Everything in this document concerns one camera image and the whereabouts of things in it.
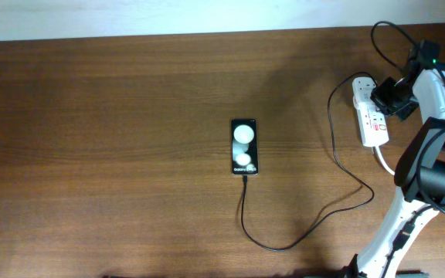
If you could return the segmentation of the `white power strip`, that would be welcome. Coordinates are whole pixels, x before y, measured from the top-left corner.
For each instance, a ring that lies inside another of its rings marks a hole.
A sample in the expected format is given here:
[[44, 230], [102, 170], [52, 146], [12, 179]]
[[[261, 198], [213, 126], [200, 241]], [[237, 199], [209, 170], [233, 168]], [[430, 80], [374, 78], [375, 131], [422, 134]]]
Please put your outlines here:
[[366, 106], [355, 103], [353, 95], [353, 105], [357, 111], [358, 125], [364, 147], [379, 147], [389, 141], [387, 124], [384, 114], [376, 105]]

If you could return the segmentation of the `black samsung smartphone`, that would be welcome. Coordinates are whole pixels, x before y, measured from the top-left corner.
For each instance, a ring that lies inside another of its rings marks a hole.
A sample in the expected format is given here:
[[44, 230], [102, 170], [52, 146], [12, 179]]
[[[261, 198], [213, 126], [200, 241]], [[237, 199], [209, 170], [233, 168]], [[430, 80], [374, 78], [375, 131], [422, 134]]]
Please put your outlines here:
[[255, 119], [230, 121], [231, 170], [234, 175], [259, 173], [257, 128]]

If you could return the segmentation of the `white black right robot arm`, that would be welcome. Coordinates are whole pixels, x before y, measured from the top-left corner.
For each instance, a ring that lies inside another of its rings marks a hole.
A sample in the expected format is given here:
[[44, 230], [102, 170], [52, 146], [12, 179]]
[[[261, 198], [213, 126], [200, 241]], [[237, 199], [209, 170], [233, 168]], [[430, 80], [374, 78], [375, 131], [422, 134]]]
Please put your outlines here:
[[386, 132], [369, 113], [405, 120], [419, 110], [423, 125], [397, 162], [393, 203], [373, 240], [345, 267], [346, 277], [394, 277], [422, 229], [445, 214], [445, 64], [440, 47], [423, 40], [410, 50], [401, 80], [354, 88], [362, 133]]

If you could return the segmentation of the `white usb charger adapter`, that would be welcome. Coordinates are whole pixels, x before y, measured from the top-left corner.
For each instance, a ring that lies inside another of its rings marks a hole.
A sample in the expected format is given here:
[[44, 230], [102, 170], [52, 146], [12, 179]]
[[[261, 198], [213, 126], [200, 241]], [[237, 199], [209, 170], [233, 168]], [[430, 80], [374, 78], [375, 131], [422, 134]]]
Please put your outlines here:
[[355, 103], [358, 105], [374, 106], [371, 95], [375, 88], [376, 83], [371, 77], [356, 77], [352, 83]]

